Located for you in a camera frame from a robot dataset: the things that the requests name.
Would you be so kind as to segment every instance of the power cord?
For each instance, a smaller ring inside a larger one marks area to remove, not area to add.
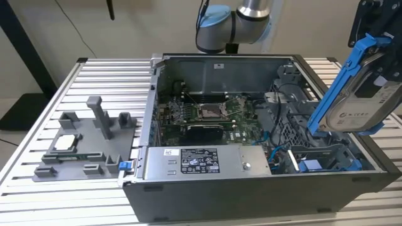
[[[276,130],[278,124],[279,124],[279,117],[280,117],[280,111],[282,111],[282,103],[280,103],[279,93],[282,93],[283,95],[287,96],[287,94],[283,93],[283,92],[280,91],[280,88],[282,88],[284,85],[298,86],[298,85],[294,84],[294,83],[283,83],[283,84],[278,87],[278,89],[276,89],[276,91],[275,91],[276,98],[278,98],[278,109],[276,109],[275,123],[274,123],[274,127],[272,127],[272,130],[271,130],[271,133],[270,133],[270,142],[271,142],[271,144],[274,145],[274,147],[280,146],[280,144],[275,144],[275,143],[274,143],[272,136],[274,136],[274,132],[275,132],[275,130]]]
[[[73,29],[76,30],[76,33],[77,33],[77,35],[80,36],[80,39],[81,39],[81,41],[83,41],[83,44],[88,47],[88,50],[89,50],[91,53],[93,54],[95,58],[97,58],[97,56],[96,56],[93,50],[91,49],[91,47],[89,47],[88,44],[85,43],[84,38],[83,38],[83,36],[81,36],[81,33],[79,32],[79,30],[77,30],[77,28],[76,28],[76,26],[75,26],[72,20],[69,19],[68,15],[65,14],[64,9],[63,9],[63,7],[61,7],[59,1],[55,0],[55,2],[56,2],[56,4],[57,4],[57,6],[59,6],[59,8],[60,8],[60,10],[61,10],[61,12],[63,12],[63,14],[64,14],[64,16],[67,17],[67,19],[68,19],[71,25],[73,26]]]
[[[4,142],[4,143],[7,143],[7,144],[11,144],[11,145],[19,146],[16,143],[13,143],[13,142],[11,142],[11,141],[8,141],[8,140],[3,140],[1,138],[0,138],[0,141],[3,141],[3,142]]]
[[[206,0],[206,3],[203,2],[203,0],[200,1],[200,8],[199,8],[199,13],[196,15],[196,22],[195,22],[195,45],[196,46],[198,46],[196,37],[199,35],[199,30],[202,26],[202,18],[206,15],[208,5],[210,5],[210,0]]]

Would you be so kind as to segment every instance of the black stand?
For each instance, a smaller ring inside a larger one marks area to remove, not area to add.
[[[7,0],[0,0],[0,26],[43,90],[20,97],[0,120],[0,130],[29,130],[57,88]]]
[[[224,52],[227,54],[238,54],[239,52],[239,44],[236,43],[227,43],[224,46]]]

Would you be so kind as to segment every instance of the blue plastic latch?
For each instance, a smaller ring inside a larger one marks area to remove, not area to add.
[[[123,161],[119,163],[119,170],[131,170],[132,169],[132,161]]]
[[[382,129],[382,127],[383,127],[383,122],[378,123],[368,130],[358,132],[358,135],[360,136],[372,135]]]
[[[359,160],[354,159],[346,171],[360,171],[360,170],[362,170],[362,163],[359,162]]]
[[[320,166],[318,160],[315,160],[315,159],[303,160],[299,163],[299,169],[300,169],[300,172],[318,171],[318,170],[322,170],[322,166]]]

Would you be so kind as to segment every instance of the gray post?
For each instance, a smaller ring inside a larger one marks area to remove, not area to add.
[[[87,106],[92,109],[95,114],[95,126],[100,128],[103,137],[109,140],[112,138],[112,131],[109,129],[109,118],[107,112],[103,111],[101,106],[101,98],[100,96],[89,96],[87,100]]]

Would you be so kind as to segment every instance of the metal panel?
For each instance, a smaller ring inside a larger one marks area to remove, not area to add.
[[[339,66],[324,58],[306,59],[327,85],[336,76]],[[149,82],[147,59],[89,59],[77,65],[80,75],[69,74],[59,92],[36,122],[27,138],[13,155],[5,169],[0,186],[0,226],[45,225],[140,225],[127,202],[123,190],[115,179],[77,180],[35,183],[31,180],[32,169],[45,153],[51,139],[60,127],[57,117],[63,110],[77,110],[79,117],[92,117],[84,103],[89,95],[101,95],[104,108],[111,109],[111,116],[127,111],[139,120],[132,156],[136,156],[137,139],[145,102],[147,87],[127,87],[128,83]],[[112,82],[113,87],[101,83]],[[372,135],[376,144],[402,169],[402,123],[391,114],[384,121],[384,128]],[[354,225],[401,225],[402,222],[402,178],[383,191],[360,195],[339,213],[227,220],[191,223],[191,226],[252,226],[252,225],[300,225],[300,226],[354,226]]]

